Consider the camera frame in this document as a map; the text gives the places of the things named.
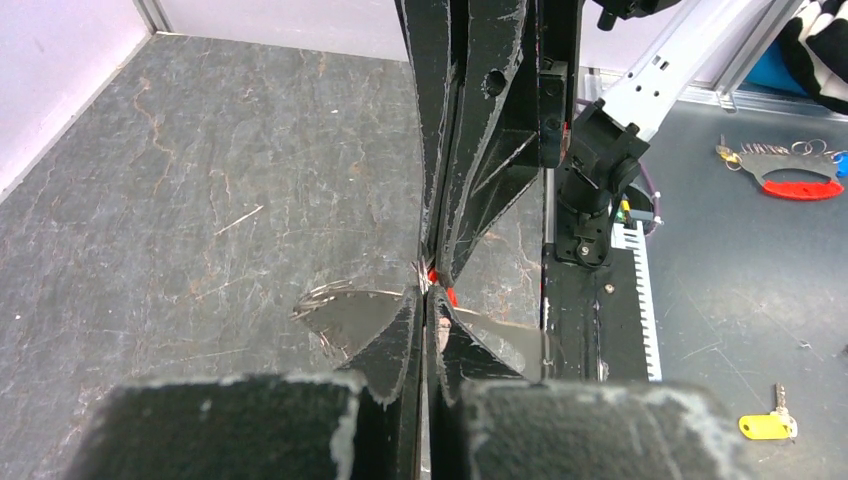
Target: black and white striped cloth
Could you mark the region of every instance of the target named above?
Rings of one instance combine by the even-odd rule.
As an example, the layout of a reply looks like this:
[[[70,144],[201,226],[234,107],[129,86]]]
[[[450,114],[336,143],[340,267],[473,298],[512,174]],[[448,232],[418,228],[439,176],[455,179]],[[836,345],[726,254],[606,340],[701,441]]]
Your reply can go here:
[[[848,0],[805,0],[778,43],[801,88],[825,107],[848,115]]]

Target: yellow key tag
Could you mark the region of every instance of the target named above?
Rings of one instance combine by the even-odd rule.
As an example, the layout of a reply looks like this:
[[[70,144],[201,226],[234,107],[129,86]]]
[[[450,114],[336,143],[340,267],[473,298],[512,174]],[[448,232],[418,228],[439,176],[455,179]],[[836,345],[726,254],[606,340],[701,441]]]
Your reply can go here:
[[[745,415],[739,419],[739,431],[751,440],[789,438],[789,427],[778,415]]]

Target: blue fabric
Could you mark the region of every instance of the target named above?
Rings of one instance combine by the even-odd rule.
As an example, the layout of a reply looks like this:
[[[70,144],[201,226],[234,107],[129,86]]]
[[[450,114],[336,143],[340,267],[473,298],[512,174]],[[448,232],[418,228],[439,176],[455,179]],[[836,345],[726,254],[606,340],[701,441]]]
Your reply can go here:
[[[776,88],[786,92],[802,95],[807,94],[804,89],[798,85],[795,80],[789,75],[786,65],[783,64],[783,57],[780,54],[780,47],[777,43],[773,43],[766,50],[760,61],[754,65],[751,73],[748,74],[746,82],[762,85],[764,87]]]

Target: dark gray floor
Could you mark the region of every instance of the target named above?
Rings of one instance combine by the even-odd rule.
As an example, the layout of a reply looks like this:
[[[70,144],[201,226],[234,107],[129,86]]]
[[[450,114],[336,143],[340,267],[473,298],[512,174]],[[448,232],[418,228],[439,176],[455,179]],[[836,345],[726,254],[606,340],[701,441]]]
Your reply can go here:
[[[156,37],[0,205],[0,470],[54,478],[116,383],[141,375],[315,371],[286,319],[337,279],[413,280],[420,189],[406,65]],[[733,415],[787,386],[801,436],[752,445],[772,478],[839,478],[848,432],[843,198],[766,198],[712,153],[840,124],[680,105],[646,157],[667,221],[650,239],[667,379]],[[486,235],[463,306],[535,321],[541,189]],[[810,348],[802,347],[802,341]]]

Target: red object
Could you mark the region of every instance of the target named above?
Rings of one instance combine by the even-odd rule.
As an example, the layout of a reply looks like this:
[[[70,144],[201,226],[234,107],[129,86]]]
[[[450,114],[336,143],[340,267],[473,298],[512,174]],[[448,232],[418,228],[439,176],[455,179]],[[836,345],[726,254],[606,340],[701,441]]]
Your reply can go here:
[[[841,194],[845,187],[834,180],[829,183],[786,182],[776,183],[766,180],[763,191],[775,197],[789,200],[814,201],[827,200]]]
[[[439,274],[436,273],[435,270],[430,270],[429,272],[427,272],[427,280],[430,280],[430,283],[438,283]],[[448,288],[447,291],[448,291],[448,300],[451,301],[451,305],[453,305],[454,307],[458,307],[459,306],[459,300],[457,300],[457,298],[456,298],[456,292],[453,291],[453,287]]]

